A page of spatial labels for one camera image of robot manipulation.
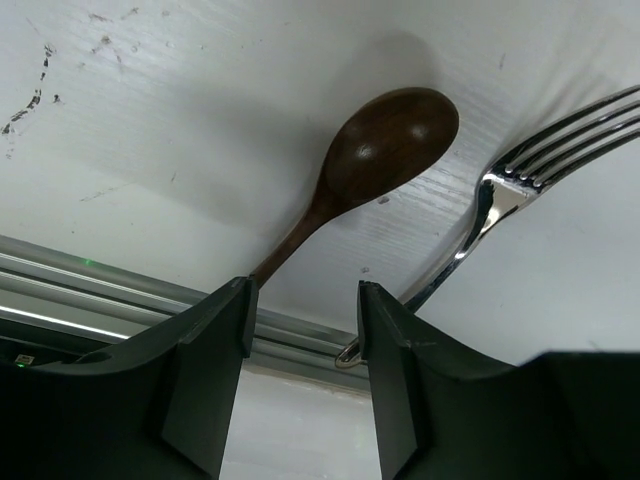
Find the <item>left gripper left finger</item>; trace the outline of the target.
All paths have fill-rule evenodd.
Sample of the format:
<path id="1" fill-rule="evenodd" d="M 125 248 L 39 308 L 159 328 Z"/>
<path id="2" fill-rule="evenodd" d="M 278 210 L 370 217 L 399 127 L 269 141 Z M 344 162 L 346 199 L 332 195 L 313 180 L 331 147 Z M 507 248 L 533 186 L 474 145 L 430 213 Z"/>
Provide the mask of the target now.
<path id="1" fill-rule="evenodd" d="M 1 341 L 5 479 L 216 479 L 258 289 L 237 277 L 117 344 Z"/>

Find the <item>silver fork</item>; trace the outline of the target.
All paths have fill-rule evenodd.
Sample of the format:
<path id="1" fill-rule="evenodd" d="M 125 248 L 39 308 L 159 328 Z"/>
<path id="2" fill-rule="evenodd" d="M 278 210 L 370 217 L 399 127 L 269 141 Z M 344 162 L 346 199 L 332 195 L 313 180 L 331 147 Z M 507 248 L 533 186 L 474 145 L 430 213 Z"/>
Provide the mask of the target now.
<path id="1" fill-rule="evenodd" d="M 510 364 L 639 348 L 639 89 L 548 125 L 491 162 L 401 303 Z"/>

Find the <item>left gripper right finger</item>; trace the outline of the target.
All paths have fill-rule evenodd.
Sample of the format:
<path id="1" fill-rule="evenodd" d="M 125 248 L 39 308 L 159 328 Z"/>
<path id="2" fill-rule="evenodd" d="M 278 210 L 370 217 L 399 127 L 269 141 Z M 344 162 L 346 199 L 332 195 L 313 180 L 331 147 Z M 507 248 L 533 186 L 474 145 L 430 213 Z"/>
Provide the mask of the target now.
<path id="1" fill-rule="evenodd" d="M 361 282 L 358 327 L 386 479 L 635 479 L 637 353 L 486 356 Z"/>

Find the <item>aluminium rail front edge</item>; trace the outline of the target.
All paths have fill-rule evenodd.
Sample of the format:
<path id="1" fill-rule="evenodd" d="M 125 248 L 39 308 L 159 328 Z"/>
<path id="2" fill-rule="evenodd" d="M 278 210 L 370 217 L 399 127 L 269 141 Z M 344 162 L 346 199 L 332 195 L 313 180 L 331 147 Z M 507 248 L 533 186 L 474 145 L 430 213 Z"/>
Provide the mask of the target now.
<path id="1" fill-rule="evenodd" d="M 151 326 L 205 298 L 205 293 L 10 237 L 1 239 L 1 287 L 37 298 L 64 319 L 96 324 L 102 341 Z M 251 363 L 320 382 L 366 391 L 368 370 L 335 367 L 351 334 L 261 309 Z"/>

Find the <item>brown wooden spoon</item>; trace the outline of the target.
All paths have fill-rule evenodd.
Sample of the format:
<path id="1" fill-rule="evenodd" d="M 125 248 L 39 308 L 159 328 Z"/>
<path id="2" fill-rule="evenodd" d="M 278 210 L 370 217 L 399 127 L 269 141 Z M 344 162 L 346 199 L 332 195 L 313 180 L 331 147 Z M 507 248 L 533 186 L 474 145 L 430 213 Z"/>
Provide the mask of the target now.
<path id="1" fill-rule="evenodd" d="M 416 178 L 452 145 L 459 113 L 443 93 L 424 87 L 386 92 L 366 103 L 331 142 L 310 204 L 251 273 L 261 288 L 319 228 Z"/>

